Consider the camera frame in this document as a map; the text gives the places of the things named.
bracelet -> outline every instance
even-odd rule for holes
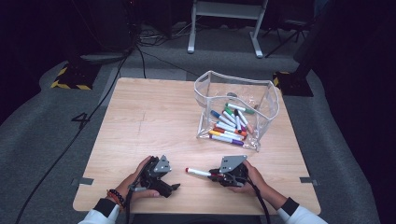
[[[124,199],[122,198],[122,196],[119,194],[118,191],[116,191],[115,189],[108,189],[107,196],[114,199],[114,201],[116,201],[116,204],[120,206],[120,210],[121,211],[123,210],[123,208],[125,207]]]

sleeve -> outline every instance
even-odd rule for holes
[[[279,216],[286,224],[324,224],[327,223],[308,209],[300,206],[292,198],[288,198],[285,204],[277,210]]]
[[[78,224],[115,224],[120,206],[108,199],[100,199],[98,204]]]

human hand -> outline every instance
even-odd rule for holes
[[[250,178],[253,185],[255,185],[259,189],[261,197],[268,203],[270,203],[275,208],[275,210],[279,209],[286,202],[287,198],[272,187],[270,187],[265,182],[262,174],[260,174],[257,168],[252,166],[250,162],[243,161],[243,163],[247,167],[248,177]],[[235,193],[248,193],[250,195],[256,195],[256,192],[249,183],[246,183],[242,188],[228,187],[228,189],[232,190]]]
[[[262,177],[262,174],[260,174],[260,172],[257,170],[257,168],[251,165],[250,162],[248,162],[247,160],[243,161],[243,163],[247,167],[248,176],[253,182],[253,184],[256,185],[259,189],[265,189],[265,187],[268,185],[265,182],[264,178]],[[249,183],[246,183],[242,188],[227,187],[227,189],[235,193],[247,193],[252,196],[256,195],[256,192]]]
[[[144,160],[142,160],[139,165],[136,168],[136,171],[128,177],[126,177],[116,188],[115,190],[122,196],[124,200],[126,200],[126,196],[129,191],[129,186],[136,180],[137,176],[139,175],[140,171],[143,169],[143,167],[148,163],[150,160],[151,156],[146,157]],[[134,202],[140,198],[157,198],[160,197],[160,193],[155,190],[155,189],[146,189],[142,191],[137,191],[134,192],[132,195],[131,202]],[[111,197],[106,197],[107,199],[115,202]]]

black cable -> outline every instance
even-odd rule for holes
[[[253,187],[254,191],[256,192],[256,196],[259,199],[260,204],[262,205],[262,209],[264,209],[265,218],[267,219],[267,224],[271,224],[270,213],[268,212],[268,208],[265,205],[264,200],[262,199],[262,195],[260,194],[259,188],[257,188],[257,186],[254,185],[249,178],[247,179],[247,182],[251,185],[251,187]]]
[[[140,57],[142,57],[143,76],[144,76],[145,78],[147,78],[147,77],[146,77],[146,63],[145,63],[145,57],[143,57],[142,50],[140,50],[140,48],[139,48],[137,45],[136,45],[136,48],[137,48],[137,50],[138,50],[139,53],[140,53]]]
[[[141,51],[141,52],[144,53],[144,54],[147,54],[148,56],[151,56],[151,57],[153,57],[153,58],[156,58],[157,60],[159,60],[159,61],[161,61],[161,62],[163,62],[163,63],[168,63],[168,64],[170,64],[170,65],[172,65],[172,66],[174,66],[174,67],[176,67],[176,68],[178,68],[178,69],[181,69],[181,70],[186,71],[186,72],[188,72],[188,73],[190,73],[190,74],[193,74],[193,75],[195,75],[196,77],[200,77],[199,75],[197,75],[197,74],[195,74],[195,73],[193,73],[193,72],[190,72],[189,70],[186,70],[186,69],[184,69],[184,68],[182,68],[182,67],[179,67],[179,66],[177,66],[177,65],[175,65],[175,64],[173,64],[173,63],[169,63],[169,62],[167,62],[167,61],[165,61],[165,60],[162,60],[162,59],[158,58],[157,56],[154,56],[154,55],[152,55],[152,54],[146,53],[145,51]]]
[[[128,190],[128,194],[126,195],[126,199],[125,199],[125,223],[129,224],[129,217],[130,217],[130,213],[131,213],[131,199],[132,199],[132,195],[134,193],[133,189],[136,188],[137,186],[137,181],[139,181],[140,176],[142,175],[142,173],[147,169],[149,163],[151,162],[151,160],[154,157],[151,156],[151,159],[145,164],[145,166],[139,171],[139,174],[137,174],[136,179],[134,180],[134,182],[132,182],[132,184],[129,186],[129,190]]]
[[[117,74],[120,72],[120,69],[122,68],[123,64],[125,63],[126,59],[128,57],[126,56],[119,64],[118,67],[118,72]],[[76,141],[76,139],[78,138],[78,136],[81,134],[82,130],[84,129],[85,125],[87,125],[88,121],[91,119],[91,117],[93,116],[93,114],[97,111],[97,109],[101,106],[101,104],[103,103],[103,101],[107,98],[107,96],[109,95],[111,89],[113,88],[114,83],[117,80],[117,75],[115,76],[113,82],[111,83],[110,89],[107,91],[105,97],[102,99],[102,101],[98,104],[98,106],[91,112],[91,114],[89,115],[88,119],[86,119],[87,121],[83,121],[81,127],[78,129],[78,132],[75,134],[75,136],[73,137],[73,139],[70,141],[70,143],[67,145],[67,147],[64,149],[64,151],[62,152],[62,154],[58,157],[58,159],[56,159],[56,161],[51,165],[51,167],[48,169],[48,171],[43,175],[43,177],[41,177],[41,179],[38,181],[38,183],[35,185],[35,188],[32,190],[32,192],[30,193],[29,197],[26,199],[26,201],[24,202],[17,220],[15,221],[15,224],[18,224],[21,220],[21,217],[23,215],[24,210],[26,209],[27,204],[30,202],[30,200],[32,199],[32,197],[35,195],[35,192],[38,190],[38,188],[40,187],[40,185],[43,183],[43,181],[45,180],[45,178],[50,174],[50,172],[52,171],[53,167],[55,167],[55,165],[58,163],[58,161],[64,156],[64,154],[69,150],[69,148],[73,145],[73,143]]]

metal stand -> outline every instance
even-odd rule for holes
[[[226,17],[226,18],[237,18],[237,19],[248,19],[256,20],[256,26],[254,32],[249,32],[251,43],[253,44],[254,51],[257,58],[262,58],[262,50],[259,42],[257,41],[257,34],[260,31],[262,25],[262,18],[264,17],[265,9],[268,0],[263,0],[261,6],[248,6],[248,5],[237,5],[227,3],[216,3],[216,2],[200,2],[194,0],[192,5],[191,13],[191,32],[189,46],[187,48],[188,53],[194,53],[195,51],[195,21],[196,16],[213,16],[213,17]]]

